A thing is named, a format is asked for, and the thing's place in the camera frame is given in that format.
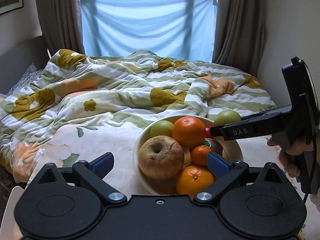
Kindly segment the person's right hand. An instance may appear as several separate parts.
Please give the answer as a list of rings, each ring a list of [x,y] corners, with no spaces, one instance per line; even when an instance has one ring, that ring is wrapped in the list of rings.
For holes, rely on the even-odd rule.
[[[278,143],[274,141],[272,138],[267,141],[268,146],[276,146]],[[317,145],[317,163],[319,164],[319,132],[317,133],[316,137],[316,145]],[[285,168],[286,172],[291,178],[295,178],[300,175],[300,170],[298,167],[292,163],[289,159],[289,155],[300,155],[304,151],[312,151],[313,150],[313,143],[306,144],[305,139],[296,140],[295,143],[290,146],[285,152],[281,150],[279,154],[279,160],[283,167]]]

